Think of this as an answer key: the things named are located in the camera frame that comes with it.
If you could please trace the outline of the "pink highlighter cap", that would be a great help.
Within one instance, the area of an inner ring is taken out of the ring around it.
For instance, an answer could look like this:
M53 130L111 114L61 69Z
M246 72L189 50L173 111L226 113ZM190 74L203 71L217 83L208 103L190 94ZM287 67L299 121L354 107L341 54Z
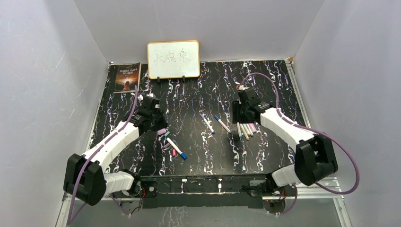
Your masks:
M164 135L166 132L167 132L167 129L166 129L166 128L160 129L160 130L157 131L157 135L158 135L158 136L161 136L161 135Z

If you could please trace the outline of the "white marker dark grey cap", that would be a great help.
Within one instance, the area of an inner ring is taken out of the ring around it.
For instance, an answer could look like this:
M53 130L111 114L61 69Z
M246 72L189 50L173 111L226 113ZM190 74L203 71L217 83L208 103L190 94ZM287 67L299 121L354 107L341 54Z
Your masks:
M241 140L242 139L242 130L241 130L241 125L239 122L236 123L236 127L237 127L238 137Z

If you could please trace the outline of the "pink highlighter body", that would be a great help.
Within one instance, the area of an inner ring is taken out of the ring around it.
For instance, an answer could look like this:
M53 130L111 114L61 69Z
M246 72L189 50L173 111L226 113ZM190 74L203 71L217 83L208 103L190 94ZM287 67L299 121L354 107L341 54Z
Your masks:
M250 131L252 132L252 134L256 133L256 127L254 126L253 123L248 123L248 127L250 128Z

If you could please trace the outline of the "white marker dark blue cap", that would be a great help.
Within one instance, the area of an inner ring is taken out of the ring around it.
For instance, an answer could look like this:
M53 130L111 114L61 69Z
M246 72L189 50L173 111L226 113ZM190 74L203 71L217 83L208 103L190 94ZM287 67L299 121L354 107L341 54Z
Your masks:
M183 160L187 159L187 156L178 148L178 146L169 137L166 137L166 140L176 150L176 152L182 157Z

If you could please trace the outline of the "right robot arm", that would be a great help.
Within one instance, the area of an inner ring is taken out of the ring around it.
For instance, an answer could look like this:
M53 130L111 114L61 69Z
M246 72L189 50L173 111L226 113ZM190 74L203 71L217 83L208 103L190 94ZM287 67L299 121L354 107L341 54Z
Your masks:
M295 152L295 162L268 173L264 183L249 186L273 196L280 195L285 186L302 183L310 186L338 171L333 144L326 136L296 126L275 106L259 99L255 90L240 86L239 99L233 101L234 123L258 123L279 136Z

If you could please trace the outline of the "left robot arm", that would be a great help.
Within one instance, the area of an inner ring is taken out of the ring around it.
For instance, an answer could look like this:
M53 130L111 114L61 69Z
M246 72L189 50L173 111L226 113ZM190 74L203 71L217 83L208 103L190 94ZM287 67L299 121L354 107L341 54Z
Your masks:
M137 174L129 170L108 174L106 169L142 134L157 132L167 126L160 99L145 96L137 111L125 116L102 141L82 155L69 157L63 190L91 206L115 192L125 192L130 197L139 195L141 184Z

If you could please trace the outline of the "book three days to see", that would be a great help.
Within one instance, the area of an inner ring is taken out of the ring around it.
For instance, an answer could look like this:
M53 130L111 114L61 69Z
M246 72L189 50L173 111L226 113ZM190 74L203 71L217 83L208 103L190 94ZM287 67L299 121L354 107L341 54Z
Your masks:
M114 93L134 92L140 80L141 63L119 65L115 77Z

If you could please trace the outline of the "small whiteboard orange frame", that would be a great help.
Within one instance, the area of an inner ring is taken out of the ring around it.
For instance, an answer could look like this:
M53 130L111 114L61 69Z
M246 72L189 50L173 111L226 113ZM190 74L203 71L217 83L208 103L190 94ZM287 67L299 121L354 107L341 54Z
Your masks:
M150 79L199 77L199 51L199 42L196 40L148 43L148 77Z

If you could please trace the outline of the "black base frame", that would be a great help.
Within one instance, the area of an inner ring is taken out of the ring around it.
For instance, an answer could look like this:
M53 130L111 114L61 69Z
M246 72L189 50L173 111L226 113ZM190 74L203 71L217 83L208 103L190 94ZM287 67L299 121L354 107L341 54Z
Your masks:
M285 186L271 189L265 174L141 176L130 193L144 202L144 208L234 207L261 209L295 196Z

